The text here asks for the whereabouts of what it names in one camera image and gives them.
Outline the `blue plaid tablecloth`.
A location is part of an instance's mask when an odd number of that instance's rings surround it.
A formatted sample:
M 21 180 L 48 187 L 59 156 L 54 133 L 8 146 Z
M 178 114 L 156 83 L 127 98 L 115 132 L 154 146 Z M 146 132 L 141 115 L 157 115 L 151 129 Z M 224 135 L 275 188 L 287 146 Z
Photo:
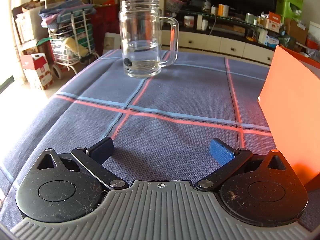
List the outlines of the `blue plaid tablecloth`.
M 1 237 L 10 239 L 310 239 L 319 191 L 307 193 L 274 144 L 258 96 L 268 69 L 201 54 L 151 78 L 121 53 L 90 64 L 50 99 L 1 165 Z M 71 155 L 105 137 L 108 190 Z M 212 139 L 253 153 L 214 191 L 195 183 L 220 164 Z

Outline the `orange cardboard box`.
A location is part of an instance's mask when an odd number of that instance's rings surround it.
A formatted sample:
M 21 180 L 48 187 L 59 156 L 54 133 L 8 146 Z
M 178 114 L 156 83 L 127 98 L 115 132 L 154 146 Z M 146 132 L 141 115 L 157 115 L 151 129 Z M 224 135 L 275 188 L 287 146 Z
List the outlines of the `orange cardboard box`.
M 276 148 L 308 191 L 319 189 L 319 63 L 277 46 L 258 102 Z

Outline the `white tv cabinet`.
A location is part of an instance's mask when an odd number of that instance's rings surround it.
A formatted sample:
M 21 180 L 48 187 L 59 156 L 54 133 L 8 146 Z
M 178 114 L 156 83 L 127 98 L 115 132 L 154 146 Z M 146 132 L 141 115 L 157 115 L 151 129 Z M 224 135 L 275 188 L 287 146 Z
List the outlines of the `white tv cabinet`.
M 274 51 L 225 37 L 181 31 L 178 48 L 183 52 L 221 54 L 270 65 Z

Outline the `white red cardboard box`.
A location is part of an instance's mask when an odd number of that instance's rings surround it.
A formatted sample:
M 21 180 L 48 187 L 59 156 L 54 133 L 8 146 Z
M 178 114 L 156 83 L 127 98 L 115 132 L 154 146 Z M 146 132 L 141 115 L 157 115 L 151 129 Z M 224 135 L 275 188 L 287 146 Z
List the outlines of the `white red cardboard box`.
M 22 55 L 21 63 L 31 87 L 46 90 L 53 84 L 53 77 L 44 53 Z

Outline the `glass mason jar mug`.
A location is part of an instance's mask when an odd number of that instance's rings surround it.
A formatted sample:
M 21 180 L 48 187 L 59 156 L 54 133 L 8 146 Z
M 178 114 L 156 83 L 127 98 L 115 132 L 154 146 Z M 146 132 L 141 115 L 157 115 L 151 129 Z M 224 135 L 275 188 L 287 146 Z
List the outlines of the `glass mason jar mug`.
M 162 24 L 170 25 L 170 50 L 161 58 Z M 124 72 L 130 77 L 152 77 L 178 57 L 179 23 L 162 16 L 159 0 L 120 3 L 120 41 Z

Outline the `shopping trolley cart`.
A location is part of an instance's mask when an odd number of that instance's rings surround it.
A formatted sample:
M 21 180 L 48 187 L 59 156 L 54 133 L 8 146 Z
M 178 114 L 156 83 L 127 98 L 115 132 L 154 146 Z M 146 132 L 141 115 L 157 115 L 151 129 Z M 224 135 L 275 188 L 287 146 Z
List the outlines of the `shopping trolley cart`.
M 91 23 L 95 13 L 94 5 L 82 0 L 66 0 L 54 5 L 48 5 L 48 0 L 44 0 L 39 16 L 41 26 L 48 30 L 53 58 L 51 71 L 58 79 L 62 78 L 63 71 L 72 70 L 77 74 L 75 65 L 99 58 Z

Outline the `green plastic shelf rack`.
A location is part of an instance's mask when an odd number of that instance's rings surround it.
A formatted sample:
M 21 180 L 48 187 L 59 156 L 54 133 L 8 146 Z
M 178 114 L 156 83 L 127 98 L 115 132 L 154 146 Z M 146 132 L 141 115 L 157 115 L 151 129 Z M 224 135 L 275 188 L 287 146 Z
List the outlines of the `green plastic shelf rack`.
M 277 0 L 276 14 L 281 16 L 281 22 L 285 19 L 299 21 L 302 19 L 304 0 Z

